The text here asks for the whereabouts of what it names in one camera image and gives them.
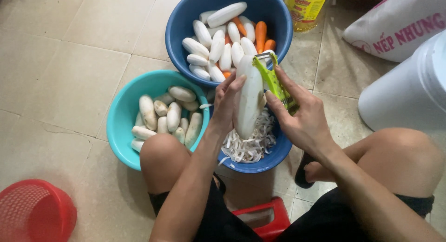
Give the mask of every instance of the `red plastic stool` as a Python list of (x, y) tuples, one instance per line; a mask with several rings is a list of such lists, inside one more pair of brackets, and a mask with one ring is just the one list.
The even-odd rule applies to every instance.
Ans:
[(272, 208), (272, 210), (274, 211), (273, 221), (262, 227), (254, 228), (254, 231), (265, 242), (269, 242), (276, 239), (291, 224), (289, 222), (288, 213), (286, 211), (285, 205), (283, 204), (283, 200), (280, 197), (272, 198), (270, 203), (233, 211), (232, 213), (236, 216), (239, 216), (241, 214), (256, 212), (267, 208)]
[(76, 219), (68, 194), (49, 182), (24, 180), (0, 192), (2, 242), (66, 242)]

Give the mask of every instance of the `finger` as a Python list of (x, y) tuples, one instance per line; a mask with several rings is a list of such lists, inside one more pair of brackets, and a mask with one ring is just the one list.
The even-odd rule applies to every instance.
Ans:
[(226, 78), (220, 85), (217, 86), (216, 90), (223, 90), (226, 91), (229, 85), (235, 81), (236, 79), (236, 72), (234, 71), (228, 78)]
[(277, 98), (275, 94), (268, 90), (266, 91), (265, 96), (269, 108), (272, 110), (272, 112), (274, 112), (279, 122), (282, 122), (286, 117), (290, 115), (285, 106), (283, 106), (283, 103)]
[(230, 105), (233, 105), (234, 98), (237, 92), (239, 92), (243, 88), (245, 81), (246, 81), (246, 75), (243, 74), (240, 77), (238, 77), (234, 82), (232, 82), (227, 88), (226, 93), (224, 94), (222, 103), (228, 103)]
[(303, 87), (299, 87), (293, 80), (291, 80), (285, 71), (283, 71), (282, 68), (279, 67), (279, 65), (276, 65), (274, 68), (274, 71), (276, 72), (276, 76), (281, 82), (282, 86), (288, 91), (288, 93), (298, 102), (302, 101), (307, 94), (302, 89)]

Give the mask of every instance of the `peeled carrot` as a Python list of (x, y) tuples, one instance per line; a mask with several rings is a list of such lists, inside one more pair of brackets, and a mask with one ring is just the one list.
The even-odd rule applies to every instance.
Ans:
[(242, 22), (240, 21), (240, 19), (238, 17), (234, 17), (231, 21), (236, 24), (236, 26), (239, 29), (240, 33), (242, 33), (243, 35), (246, 35), (245, 27), (243, 27), (243, 24), (242, 24)]
[(257, 52), (262, 53), (265, 47), (266, 23), (259, 21), (256, 25)]
[(231, 46), (232, 46), (232, 41), (231, 41), (231, 39), (229, 38), (229, 34), (226, 33), (226, 34), (224, 35), (224, 44), (226, 45), (226, 44), (228, 44), (228, 43), (231, 43)]
[(276, 41), (275, 40), (267, 40), (265, 42), (265, 46), (263, 48), (263, 51), (265, 50), (272, 50), (272, 51), (276, 51)]
[(225, 72), (223, 72), (223, 75), (225, 78), (228, 78), (231, 75), (231, 72), (225, 71)]

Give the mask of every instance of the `person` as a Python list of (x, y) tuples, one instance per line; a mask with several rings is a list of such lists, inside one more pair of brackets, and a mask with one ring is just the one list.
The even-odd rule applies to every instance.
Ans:
[[(431, 140), (411, 129), (383, 129), (341, 149), (330, 134), (322, 101), (279, 66), (275, 71), (300, 105), (291, 116), (266, 92), (282, 131), (305, 151), (296, 182), (338, 186), (277, 241), (445, 241), (423, 219), (432, 209), (444, 166)], [(232, 74), (216, 88), (214, 115), (195, 152), (168, 134), (144, 142), (141, 170), (157, 215), (149, 241), (261, 241), (226, 208), (224, 184), (213, 176), (221, 144), (233, 129), (234, 97), (245, 80)]]

